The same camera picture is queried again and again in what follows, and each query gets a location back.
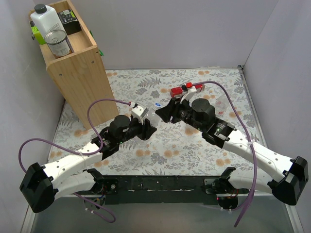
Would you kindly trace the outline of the clear bottle with white cap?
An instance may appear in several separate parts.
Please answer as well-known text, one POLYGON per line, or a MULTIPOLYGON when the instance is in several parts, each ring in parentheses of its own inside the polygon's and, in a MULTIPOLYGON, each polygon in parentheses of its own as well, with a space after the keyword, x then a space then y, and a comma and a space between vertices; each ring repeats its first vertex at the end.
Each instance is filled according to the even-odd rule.
POLYGON ((145 118, 149 120, 150 122, 150 125, 153 126, 153 127, 157 127, 159 122, 162 120, 157 114, 156 114, 156 110, 160 109, 161 108, 161 104, 160 103, 155 103, 153 105, 153 107, 151 107, 145 118))

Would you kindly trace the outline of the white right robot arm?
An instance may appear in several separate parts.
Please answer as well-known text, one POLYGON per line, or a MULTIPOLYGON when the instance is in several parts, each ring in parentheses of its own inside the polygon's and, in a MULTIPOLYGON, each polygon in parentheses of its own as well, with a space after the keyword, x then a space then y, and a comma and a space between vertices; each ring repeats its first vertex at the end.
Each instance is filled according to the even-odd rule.
POLYGON ((220 188, 231 193, 248 188, 271 193, 279 201, 296 205, 308 180, 308 162, 301 156, 290 158, 276 153, 247 136, 232 124, 215 116, 215 108, 206 99, 192 103, 172 98, 167 106, 156 110, 166 123, 183 121, 202 133, 210 144, 232 152, 253 163, 256 175, 239 175, 231 172, 220 180, 220 188))

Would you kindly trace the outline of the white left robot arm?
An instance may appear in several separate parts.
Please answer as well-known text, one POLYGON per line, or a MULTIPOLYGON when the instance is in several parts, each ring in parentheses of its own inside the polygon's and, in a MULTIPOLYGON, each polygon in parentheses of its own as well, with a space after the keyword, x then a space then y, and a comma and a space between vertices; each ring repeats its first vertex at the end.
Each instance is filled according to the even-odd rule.
POLYGON ((77 154, 42 166, 39 163, 30 165, 20 191, 34 213, 46 210, 57 198, 71 193, 89 190, 92 194, 99 194, 104 185, 98 175, 88 172, 75 176, 75 173, 113 155, 120 144, 134 137, 148 140, 156 132, 159 122, 157 116, 148 116, 139 122, 136 117, 119 115, 77 154))

